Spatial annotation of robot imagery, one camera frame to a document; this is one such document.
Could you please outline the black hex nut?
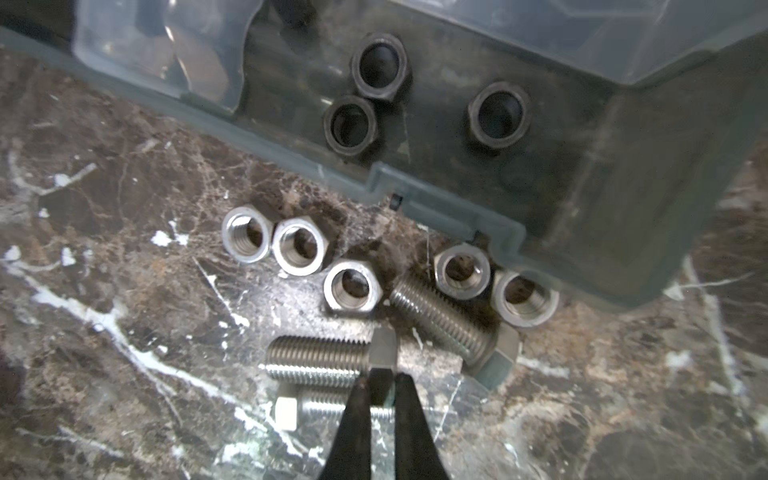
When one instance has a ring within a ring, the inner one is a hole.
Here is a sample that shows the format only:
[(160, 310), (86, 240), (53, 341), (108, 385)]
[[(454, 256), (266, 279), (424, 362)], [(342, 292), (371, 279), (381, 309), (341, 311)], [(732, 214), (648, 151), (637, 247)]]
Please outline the black hex nut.
[(393, 34), (366, 35), (355, 50), (350, 73), (357, 93), (392, 103), (411, 78), (411, 65), (402, 41)]
[(469, 140), (487, 150), (512, 147), (525, 136), (531, 121), (530, 96), (508, 81), (487, 85), (467, 106)]
[(323, 115), (323, 133), (336, 154), (349, 158), (365, 154), (379, 138), (373, 104), (356, 95), (338, 97)]

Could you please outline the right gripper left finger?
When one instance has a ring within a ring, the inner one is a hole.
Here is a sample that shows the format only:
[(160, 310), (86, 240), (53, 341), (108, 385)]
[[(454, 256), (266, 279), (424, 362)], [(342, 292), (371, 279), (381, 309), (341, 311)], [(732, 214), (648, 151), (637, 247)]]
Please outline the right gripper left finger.
[(348, 396), (336, 436), (319, 479), (371, 478), (371, 396), (361, 375)]

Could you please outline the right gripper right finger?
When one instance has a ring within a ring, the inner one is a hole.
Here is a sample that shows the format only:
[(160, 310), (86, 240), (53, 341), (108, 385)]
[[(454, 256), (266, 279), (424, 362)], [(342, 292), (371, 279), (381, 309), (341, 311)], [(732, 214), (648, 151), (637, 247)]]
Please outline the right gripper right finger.
[(395, 377), (395, 478), (448, 479), (413, 378)]

